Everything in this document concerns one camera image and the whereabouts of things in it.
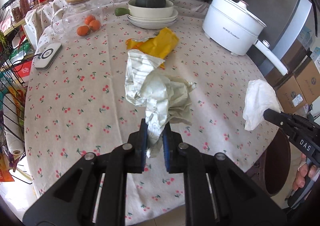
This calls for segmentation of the person's right hand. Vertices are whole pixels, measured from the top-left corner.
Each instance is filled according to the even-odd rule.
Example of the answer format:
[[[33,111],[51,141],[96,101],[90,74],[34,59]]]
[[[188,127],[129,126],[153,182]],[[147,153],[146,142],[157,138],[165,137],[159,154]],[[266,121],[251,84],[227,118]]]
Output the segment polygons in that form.
[[[301,161],[297,169],[295,180],[292,184],[293,191],[304,187],[306,176],[313,181],[316,181],[319,177],[319,168],[317,168],[315,165],[309,166],[306,163],[306,155],[301,153]]]

